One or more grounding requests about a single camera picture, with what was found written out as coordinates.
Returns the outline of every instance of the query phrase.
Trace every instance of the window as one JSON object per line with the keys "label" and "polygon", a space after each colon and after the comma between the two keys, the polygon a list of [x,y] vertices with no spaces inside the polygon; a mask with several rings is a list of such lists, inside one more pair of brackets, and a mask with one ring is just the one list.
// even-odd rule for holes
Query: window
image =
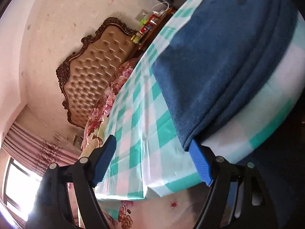
{"label": "window", "polygon": [[4,204],[27,221],[42,177],[28,170],[13,158],[7,168],[4,185]]}

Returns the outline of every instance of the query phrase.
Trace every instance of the checkered tablecloth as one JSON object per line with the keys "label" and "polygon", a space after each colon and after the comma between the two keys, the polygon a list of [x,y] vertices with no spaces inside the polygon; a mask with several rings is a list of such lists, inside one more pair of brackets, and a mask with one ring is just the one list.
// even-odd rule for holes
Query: checkered tablecloth
{"label": "checkered tablecloth", "polygon": [[[111,134],[116,137],[117,150],[104,181],[95,189],[98,199],[162,197],[200,182],[189,153],[183,151],[177,138],[150,67],[201,2],[187,0],[173,15],[118,94],[105,132],[105,139]],[[297,30],[304,25],[304,20],[299,19]],[[288,115],[305,80],[305,47],[301,46],[305,46],[305,36],[297,37],[295,34],[289,51],[262,90],[232,121],[204,142],[216,155],[221,154],[230,162],[241,160]],[[287,71],[292,75],[289,85],[283,82]]]}

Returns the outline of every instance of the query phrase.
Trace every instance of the headboard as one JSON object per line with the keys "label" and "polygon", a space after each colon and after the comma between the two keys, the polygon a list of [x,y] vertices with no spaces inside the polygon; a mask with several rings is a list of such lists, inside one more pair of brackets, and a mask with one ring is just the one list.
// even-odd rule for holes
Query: headboard
{"label": "headboard", "polygon": [[57,68],[59,86],[65,96],[63,106],[71,124],[85,127],[96,101],[136,46],[131,41],[136,33],[119,19],[109,17],[94,37],[82,38],[83,47]]}

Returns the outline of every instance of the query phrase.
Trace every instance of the pink curtain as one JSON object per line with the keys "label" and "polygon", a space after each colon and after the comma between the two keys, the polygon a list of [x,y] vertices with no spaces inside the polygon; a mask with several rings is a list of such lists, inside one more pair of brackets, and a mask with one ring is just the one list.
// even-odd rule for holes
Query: pink curtain
{"label": "pink curtain", "polygon": [[23,166],[43,176],[51,163],[59,166],[74,164],[80,156],[80,151],[72,151],[46,142],[22,128],[16,122],[9,129],[2,148]]}

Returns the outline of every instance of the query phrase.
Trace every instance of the blue cloth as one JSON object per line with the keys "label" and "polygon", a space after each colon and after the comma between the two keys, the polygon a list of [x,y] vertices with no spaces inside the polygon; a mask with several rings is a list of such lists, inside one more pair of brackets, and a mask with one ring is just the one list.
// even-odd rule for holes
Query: blue cloth
{"label": "blue cloth", "polygon": [[282,59],[296,21],[291,0],[203,0],[152,66],[185,150],[254,97]]}

